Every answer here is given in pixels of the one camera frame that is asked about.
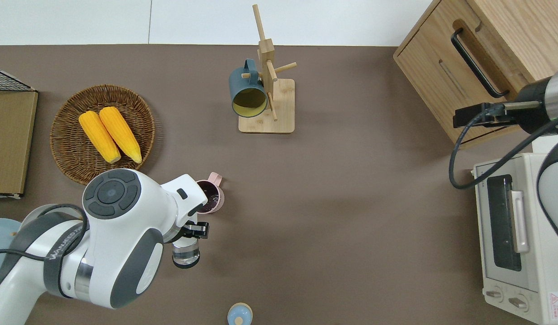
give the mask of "dark green mug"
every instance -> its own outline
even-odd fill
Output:
[[[267,108],[268,98],[253,59],[244,61],[244,68],[237,68],[229,76],[232,107],[241,117],[254,117]]]

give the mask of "wooden base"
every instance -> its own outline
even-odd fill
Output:
[[[295,131],[295,80],[279,79],[273,85],[273,103],[277,121],[267,107],[256,117],[239,117],[239,131],[243,133],[283,133]]]

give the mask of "oven knob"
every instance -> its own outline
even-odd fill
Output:
[[[492,290],[489,290],[489,291],[484,288],[483,289],[483,294],[485,296],[488,296],[488,297],[491,297],[491,298],[497,300],[498,302],[503,301],[503,291],[498,286],[495,286]]]
[[[514,298],[509,298],[508,301],[510,304],[514,305],[515,307],[517,307],[518,309],[521,309],[522,311],[526,312],[528,311],[528,303],[527,303],[527,299],[525,296],[520,295],[522,298],[524,298],[525,300],[519,299],[517,297]]]
[[[497,291],[487,291],[485,292],[485,295],[496,299],[501,298],[501,292],[497,292]]]

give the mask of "mug handle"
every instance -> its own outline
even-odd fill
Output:
[[[211,174],[209,175],[207,181],[210,181],[211,183],[213,183],[214,185],[219,186],[221,184],[221,181],[223,180],[223,177],[215,172],[211,172]]]
[[[254,64],[254,60],[252,58],[246,59],[244,61],[244,68],[247,69],[250,73],[249,84],[256,85],[258,82],[258,71],[257,66]]]

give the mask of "white wall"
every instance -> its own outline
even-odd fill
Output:
[[[0,0],[0,45],[396,46],[431,0]]]

